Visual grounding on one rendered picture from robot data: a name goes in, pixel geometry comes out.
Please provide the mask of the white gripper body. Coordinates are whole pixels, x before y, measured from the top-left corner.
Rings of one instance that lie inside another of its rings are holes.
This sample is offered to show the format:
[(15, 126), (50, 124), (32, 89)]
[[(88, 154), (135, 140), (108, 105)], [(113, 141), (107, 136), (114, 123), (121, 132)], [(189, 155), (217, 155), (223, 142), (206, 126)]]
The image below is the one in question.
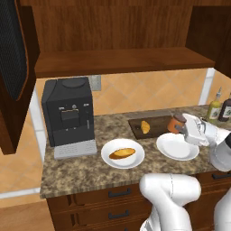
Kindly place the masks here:
[(184, 138), (187, 143), (191, 143), (197, 146), (208, 146), (209, 142), (205, 136), (205, 126), (201, 120), (190, 114), (183, 113), (183, 117), (186, 119)]

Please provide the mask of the orange jam jar brown lid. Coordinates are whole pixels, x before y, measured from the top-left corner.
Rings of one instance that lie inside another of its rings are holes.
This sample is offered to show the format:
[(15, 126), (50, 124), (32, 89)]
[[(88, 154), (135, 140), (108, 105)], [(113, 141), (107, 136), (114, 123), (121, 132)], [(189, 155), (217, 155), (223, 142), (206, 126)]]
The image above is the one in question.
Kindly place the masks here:
[(171, 133), (179, 134), (179, 131), (176, 130), (175, 125), (180, 125), (181, 127), (184, 127), (186, 122), (187, 122), (187, 119), (182, 114), (176, 114), (170, 120), (167, 128)]

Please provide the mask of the dark wooden cutting board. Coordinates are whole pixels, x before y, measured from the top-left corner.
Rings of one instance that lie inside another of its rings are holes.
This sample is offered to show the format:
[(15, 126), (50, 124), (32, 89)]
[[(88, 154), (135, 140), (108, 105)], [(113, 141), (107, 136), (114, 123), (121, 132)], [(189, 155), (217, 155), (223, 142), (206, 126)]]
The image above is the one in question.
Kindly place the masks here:
[[(155, 116), (155, 117), (145, 117), (130, 119), (128, 121), (132, 132), (137, 140), (147, 139), (147, 138), (157, 138), (158, 136), (168, 133), (167, 125), (171, 120), (170, 115)], [(150, 125), (150, 131), (144, 134), (141, 130), (142, 121), (147, 122)]]

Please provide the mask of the golden croissant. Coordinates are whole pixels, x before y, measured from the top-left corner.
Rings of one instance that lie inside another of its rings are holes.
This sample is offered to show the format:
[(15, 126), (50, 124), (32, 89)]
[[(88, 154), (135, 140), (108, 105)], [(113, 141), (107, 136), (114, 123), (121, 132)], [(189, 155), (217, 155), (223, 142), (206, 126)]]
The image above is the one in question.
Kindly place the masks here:
[(146, 121), (141, 122), (141, 129), (144, 134), (148, 134), (150, 131), (150, 125)]

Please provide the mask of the plain brown cabinet door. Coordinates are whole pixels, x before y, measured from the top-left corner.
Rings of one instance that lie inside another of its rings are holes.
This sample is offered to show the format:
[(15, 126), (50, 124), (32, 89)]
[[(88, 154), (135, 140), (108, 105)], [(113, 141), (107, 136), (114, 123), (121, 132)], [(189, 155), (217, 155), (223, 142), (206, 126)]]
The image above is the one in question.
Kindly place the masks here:
[(213, 60), (231, 78), (231, 6), (194, 6), (186, 47)]

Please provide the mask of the cabinet door with dark panel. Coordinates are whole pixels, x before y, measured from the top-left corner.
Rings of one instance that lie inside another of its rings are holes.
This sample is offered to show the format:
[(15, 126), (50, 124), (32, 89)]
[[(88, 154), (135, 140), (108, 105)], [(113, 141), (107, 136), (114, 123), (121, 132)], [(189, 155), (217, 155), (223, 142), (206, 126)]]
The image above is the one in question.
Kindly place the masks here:
[(30, 6), (0, 0), (0, 149), (16, 152), (31, 102), (40, 48)]

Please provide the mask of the white plate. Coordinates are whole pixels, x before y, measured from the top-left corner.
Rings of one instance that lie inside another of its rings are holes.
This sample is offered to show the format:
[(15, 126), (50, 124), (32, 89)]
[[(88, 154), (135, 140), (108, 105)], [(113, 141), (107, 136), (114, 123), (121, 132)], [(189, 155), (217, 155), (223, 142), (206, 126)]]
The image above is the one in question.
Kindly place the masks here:
[[(123, 159), (115, 160), (109, 157), (111, 153), (125, 148), (134, 149), (134, 154)], [(101, 157), (104, 162), (117, 169), (131, 169), (136, 167), (144, 160), (144, 156), (144, 149), (138, 142), (125, 138), (111, 140), (107, 142), (101, 150)]]
[(156, 145), (163, 155), (176, 161), (190, 161), (199, 155), (198, 146), (187, 143), (182, 134), (162, 134)]

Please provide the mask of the green oil bottle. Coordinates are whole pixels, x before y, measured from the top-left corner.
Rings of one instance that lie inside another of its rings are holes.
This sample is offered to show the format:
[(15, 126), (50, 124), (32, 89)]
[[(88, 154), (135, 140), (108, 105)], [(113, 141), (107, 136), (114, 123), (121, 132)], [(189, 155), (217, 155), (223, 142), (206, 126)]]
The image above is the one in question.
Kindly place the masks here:
[(219, 102), (219, 99), (221, 97), (221, 90), (222, 88), (219, 88), (218, 92), (216, 93), (215, 99), (209, 104), (207, 120), (210, 123), (214, 122), (219, 116), (221, 108), (221, 103)]

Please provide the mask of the dark brown sauce bottle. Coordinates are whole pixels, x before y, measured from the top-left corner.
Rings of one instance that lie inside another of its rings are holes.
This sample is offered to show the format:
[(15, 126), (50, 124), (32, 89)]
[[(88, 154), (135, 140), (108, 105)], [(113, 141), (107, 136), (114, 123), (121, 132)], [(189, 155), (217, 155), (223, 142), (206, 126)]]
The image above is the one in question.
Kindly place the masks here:
[(231, 117), (231, 94), (229, 98), (226, 99), (221, 107), (220, 114), (218, 116), (218, 120), (220, 122), (226, 122)]

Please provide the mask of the brown wooden drawer front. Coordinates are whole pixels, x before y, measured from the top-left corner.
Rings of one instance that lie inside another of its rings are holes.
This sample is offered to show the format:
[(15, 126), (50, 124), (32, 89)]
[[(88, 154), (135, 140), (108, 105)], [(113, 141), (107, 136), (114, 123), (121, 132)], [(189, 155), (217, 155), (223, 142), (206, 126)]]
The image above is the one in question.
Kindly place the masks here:
[[(114, 198), (108, 197), (108, 191), (112, 191), (113, 193), (116, 193), (120, 191), (126, 191), (127, 188), (131, 189), (131, 193), (129, 195), (114, 197)], [(86, 204), (103, 203), (108, 201), (116, 201), (119, 199), (133, 199), (135, 197), (141, 198), (142, 194), (139, 190), (138, 184), (131, 184), (131, 185), (125, 185), (115, 188), (99, 189), (99, 190), (74, 194), (71, 197), (72, 199), (71, 206), (72, 207), (84, 206)]]
[(195, 177), (198, 179), (198, 181), (200, 182), (200, 184), (203, 187), (208, 186), (208, 185), (222, 184), (222, 183), (230, 183), (231, 184), (231, 177), (226, 178), (226, 179), (213, 180), (213, 178), (211, 176), (212, 173), (215, 173), (217, 175), (221, 175), (221, 174), (231, 173), (231, 171), (229, 171), (229, 172), (208, 171), (208, 172), (203, 172), (203, 173), (197, 173), (195, 175)]
[[(131, 200), (124, 203), (107, 204), (104, 206), (98, 206), (97, 208), (88, 208), (76, 213), (77, 224), (80, 226), (93, 225), (96, 223), (103, 223), (106, 221), (114, 221), (122, 218), (130, 218), (142, 214), (149, 213), (152, 205), (146, 199)], [(126, 210), (130, 211), (128, 217), (120, 217), (116, 219), (108, 219), (108, 213), (113, 215), (125, 213)]]

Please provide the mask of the golden baguette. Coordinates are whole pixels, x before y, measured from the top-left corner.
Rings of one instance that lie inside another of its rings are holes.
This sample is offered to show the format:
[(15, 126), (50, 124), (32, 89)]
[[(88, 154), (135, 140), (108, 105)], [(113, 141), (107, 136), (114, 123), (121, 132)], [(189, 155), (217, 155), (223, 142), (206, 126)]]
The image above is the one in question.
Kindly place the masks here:
[(112, 152), (109, 155), (109, 158), (112, 160), (120, 160), (120, 159), (127, 158), (133, 155), (134, 153), (135, 153), (135, 149), (133, 148), (123, 148)]

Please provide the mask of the black coffee machine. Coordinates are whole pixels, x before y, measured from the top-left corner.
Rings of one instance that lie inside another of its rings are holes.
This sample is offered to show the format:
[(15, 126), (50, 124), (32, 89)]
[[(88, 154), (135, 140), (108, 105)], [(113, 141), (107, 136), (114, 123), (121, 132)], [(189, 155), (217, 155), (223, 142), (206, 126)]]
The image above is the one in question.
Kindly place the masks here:
[(42, 111), (56, 160), (97, 153), (93, 98), (87, 77), (47, 80)]

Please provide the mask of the grey wall outlet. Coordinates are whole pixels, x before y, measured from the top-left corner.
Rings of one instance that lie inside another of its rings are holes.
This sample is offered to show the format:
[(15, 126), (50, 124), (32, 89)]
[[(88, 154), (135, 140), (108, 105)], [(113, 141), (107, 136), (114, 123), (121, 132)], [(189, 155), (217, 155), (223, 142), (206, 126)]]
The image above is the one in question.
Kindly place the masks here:
[(92, 91), (101, 90), (101, 76), (100, 75), (91, 75), (88, 77), (89, 84)]

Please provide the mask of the brown wooden wall cabinet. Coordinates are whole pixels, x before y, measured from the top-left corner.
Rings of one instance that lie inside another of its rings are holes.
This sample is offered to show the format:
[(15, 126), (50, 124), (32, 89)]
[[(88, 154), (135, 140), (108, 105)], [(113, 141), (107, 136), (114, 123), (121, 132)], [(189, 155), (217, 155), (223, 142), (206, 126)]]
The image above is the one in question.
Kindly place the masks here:
[(231, 0), (20, 0), (32, 8), (39, 78), (214, 68), (186, 47), (194, 6)]

